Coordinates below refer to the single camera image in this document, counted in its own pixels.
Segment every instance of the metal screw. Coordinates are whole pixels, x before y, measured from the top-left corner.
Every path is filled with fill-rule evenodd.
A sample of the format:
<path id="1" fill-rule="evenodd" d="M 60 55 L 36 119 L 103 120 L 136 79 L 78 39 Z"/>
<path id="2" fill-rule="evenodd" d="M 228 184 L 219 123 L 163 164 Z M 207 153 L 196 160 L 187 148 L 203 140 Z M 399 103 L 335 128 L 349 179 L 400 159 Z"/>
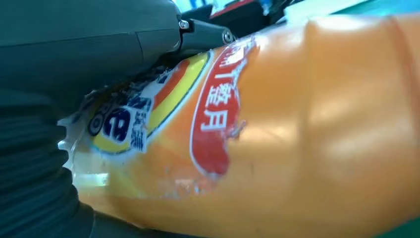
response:
<path id="1" fill-rule="evenodd" d="M 190 24 L 188 23 L 188 21 L 180 20 L 179 28 L 181 28 L 181 30 L 188 30 L 190 29 Z"/>
<path id="2" fill-rule="evenodd" d="M 222 33 L 223 42 L 225 44 L 229 44 L 233 42 L 233 35 L 232 32 L 226 30 Z"/>

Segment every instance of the black machine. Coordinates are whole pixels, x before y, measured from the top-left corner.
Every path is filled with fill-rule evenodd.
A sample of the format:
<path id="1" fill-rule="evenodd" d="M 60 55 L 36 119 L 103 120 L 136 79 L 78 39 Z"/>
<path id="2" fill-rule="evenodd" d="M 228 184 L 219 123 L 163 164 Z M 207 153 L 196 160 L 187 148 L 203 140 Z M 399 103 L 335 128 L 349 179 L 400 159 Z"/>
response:
<path id="1" fill-rule="evenodd" d="M 0 1 L 0 237 L 174 237 L 81 204 L 56 124 L 92 89 L 233 39 L 170 0 Z"/>

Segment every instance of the plastic wrapper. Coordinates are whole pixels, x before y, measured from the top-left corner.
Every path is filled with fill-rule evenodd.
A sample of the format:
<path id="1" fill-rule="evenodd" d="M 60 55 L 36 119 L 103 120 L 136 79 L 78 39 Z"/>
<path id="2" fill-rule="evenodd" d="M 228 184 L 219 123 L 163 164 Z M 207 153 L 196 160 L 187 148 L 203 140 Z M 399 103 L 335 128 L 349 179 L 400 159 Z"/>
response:
<path id="1" fill-rule="evenodd" d="M 88 95 L 80 199 L 204 237 L 371 237 L 420 215 L 420 18 L 273 28 Z"/>

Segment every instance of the orange plastic bottle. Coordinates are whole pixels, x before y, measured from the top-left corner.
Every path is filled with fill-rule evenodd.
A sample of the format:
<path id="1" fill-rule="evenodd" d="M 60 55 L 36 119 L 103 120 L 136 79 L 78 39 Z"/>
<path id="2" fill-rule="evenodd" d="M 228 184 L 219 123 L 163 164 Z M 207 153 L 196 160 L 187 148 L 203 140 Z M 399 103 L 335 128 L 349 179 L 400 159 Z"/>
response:
<path id="1" fill-rule="evenodd" d="M 164 231 L 371 237 L 420 215 L 419 74 L 420 15 L 257 33 L 86 107 L 74 183 Z"/>

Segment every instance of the green surface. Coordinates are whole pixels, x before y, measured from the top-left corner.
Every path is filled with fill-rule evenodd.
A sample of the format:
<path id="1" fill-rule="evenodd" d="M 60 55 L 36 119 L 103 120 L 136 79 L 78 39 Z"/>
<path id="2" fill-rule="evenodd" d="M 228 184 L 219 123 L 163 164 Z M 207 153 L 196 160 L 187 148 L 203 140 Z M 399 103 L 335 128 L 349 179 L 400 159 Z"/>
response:
<path id="1" fill-rule="evenodd" d="M 420 11 L 420 0 L 369 0 L 336 14 L 386 16 L 416 11 Z M 409 221 L 378 238 L 420 238 L 420 218 Z"/>
<path id="2" fill-rule="evenodd" d="M 368 0 L 341 10 L 337 14 L 363 14 L 386 16 L 420 11 L 420 0 Z"/>

